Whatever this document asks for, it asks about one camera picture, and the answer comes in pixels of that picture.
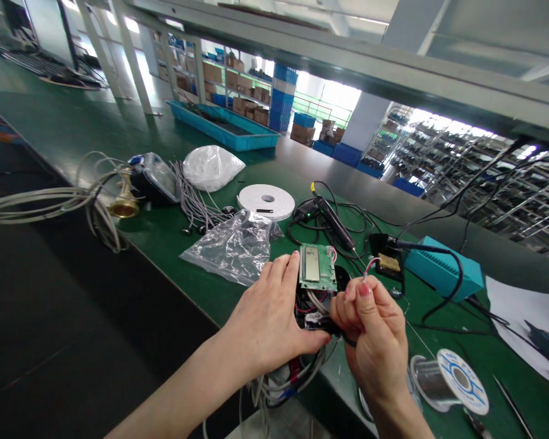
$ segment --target plastic bag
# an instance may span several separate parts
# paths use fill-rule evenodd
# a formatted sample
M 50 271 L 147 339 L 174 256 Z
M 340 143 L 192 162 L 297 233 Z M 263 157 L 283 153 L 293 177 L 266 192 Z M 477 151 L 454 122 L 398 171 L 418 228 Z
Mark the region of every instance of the plastic bag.
M 249 287 L 270 258 L 270 243 L 281 238 L 281 228 L 264 216 L 241 210 L 218 224 L 179 257 Z
M 238 157 L 217 145 L 196 148 L 183 161 L 185 177 L 207 192 L 223 188 L 245 167 Z

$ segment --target workbench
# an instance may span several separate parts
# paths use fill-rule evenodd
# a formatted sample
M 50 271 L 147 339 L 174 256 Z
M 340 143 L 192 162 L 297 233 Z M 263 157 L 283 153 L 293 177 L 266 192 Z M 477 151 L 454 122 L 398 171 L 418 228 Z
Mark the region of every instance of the workbench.
M 201 132 L 176 122 L 168 107 L 159 109 L 165 114 L 163 117 L 146 116 L 133 102 L 113 102 L 110 96 L 108 91 L 84 92 L 46 84 L 0 58 L 0 115 L 68 181 L 74 180 L 77 165 L 88 151 L 99 150 L 119 159 L 154 151 L 169 161 L 183 159 L 189 151 L 215 143 Z M 227 186 L 212 194 L 218 205 L 236 205 L 239 191 L 258 183 L 279 186 L 299 203 L 311 196 L 309 185 L 318 179 L 328 183 L 339 200 L 359 204 L 378 216 L 379 227 L 390 234 L 397 233 L 398 229 L 380 218 L 401 224 L 436 209 L 285 137 L 280 138 L 276 148 L 235 154 L 246 163 L 246 168 Z M 90 178 L 89 172 L 87 170 L 86 179 Z M 355 227 L 361 224 L 361 219 L 350 217 L 350 214 L 346 214 L 345 221 Z M 179 207 L 171 207 L 141 210 L 138 217 L 121 220 L 119 227 L 136 249 L 212 321 L 222 326 L 245 288 L 179 258 L 199 237 L 196 234 L 183 236 L 181 229 L 186 224 Z M 286 224 L 286 221 L 281 223 L 283 230 Z M 416 237 L 430 235 L 458 249 L 464 226 L 464 219 L 452 216 L 429 221 L 411 232 Z M 299 227 L 293 228 L 293 232 L 299 240 L 308 241 L 313 237 L 313 232 Z M 355 237 L 359 239 L 358 248 L 362 248 L 365 236 Z M 412 235 L 405 235 L 405 238 L 415 239 Z M 271 258 L 294 249 L 296 246 L 288 239 L 277 240 L 271 246 Z M 544 256 L 474 224 L 470 226 L 466 249 L 465 255 L 478 261 L 485 274 L 507 284 L 549 293 L 549 260 Z M 337 264 L 357 276 L 353 266 L 342 258 Z M 382 280 L 389 289 L 396 285 L 389 279 Z M 399 304 L 407 311 L 406 317 L 418 333 L 416 335 L 411 326 L 407 326 L 409 354 L 430 357 L 428 349 L 436 354 L 439 349 L 448 348 L 465 358 L 486 388 L 490 413 L 483 418 L 483 423 L 493 437 L 514 438 L 524 434 L 496 387 L 493 374 L 508 386 L 535 436 L 549 437 L 549 382 L 497 337 L 456 335 L 419 327 L 422 315 L 442 298 L 411 273 L 406 276 L 406 291 L 406 301 L 400 300 Z M 485 291 L 478 296 L 487 303 Z M 453 304 L 437 312 L 431 322 L 457 329 L 489 328 L 485 322 Z M 299 399 L 337 437 L 372 437 L 375 431 L 362 414 L 343 346 Z M 441 414 L 423 402 L 423 414 L 437 438 L 475 437 L 460 407 Z

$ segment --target hand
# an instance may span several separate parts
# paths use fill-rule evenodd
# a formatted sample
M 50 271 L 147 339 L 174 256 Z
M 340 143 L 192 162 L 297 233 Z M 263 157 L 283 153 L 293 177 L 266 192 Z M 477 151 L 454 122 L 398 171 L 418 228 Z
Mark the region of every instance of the hand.
M 260 279 L 247 289 L 218 334 L 239 346 L 241 369 L 248 380 L 271 372 L 289 360 L 314 354 L 331 336 L 322 330 L 302 330 L 293 308 L 299 275 L 299 252 L 283 255 L 262 268 Z
M 357 343 L 346 346 L 352 375 L 368 405 L 391 405 L 409 397 L 408 343 L 403 311 L 374 276 L 352 279 L 331 301 L 333 321 Z

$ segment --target green circuit board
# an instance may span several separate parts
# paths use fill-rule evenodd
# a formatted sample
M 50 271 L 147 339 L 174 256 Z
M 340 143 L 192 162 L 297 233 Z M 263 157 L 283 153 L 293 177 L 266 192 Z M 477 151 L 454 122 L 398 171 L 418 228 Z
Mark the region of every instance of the green circuit board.
M 334 252 L 329 246 L 302 244 L 299 250 L 299 284 L 301 288 L 337 291 Z

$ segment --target fingernail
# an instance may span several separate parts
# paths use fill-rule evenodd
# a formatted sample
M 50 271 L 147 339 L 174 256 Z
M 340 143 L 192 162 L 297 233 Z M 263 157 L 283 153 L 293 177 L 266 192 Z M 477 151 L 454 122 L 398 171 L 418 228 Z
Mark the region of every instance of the fingernail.
M 360 285 L 358 285 L 358 294 L 360 294 L 360 297 L 370 296 L 372 294 L 370 286 L 365 282 L 361 283 Z

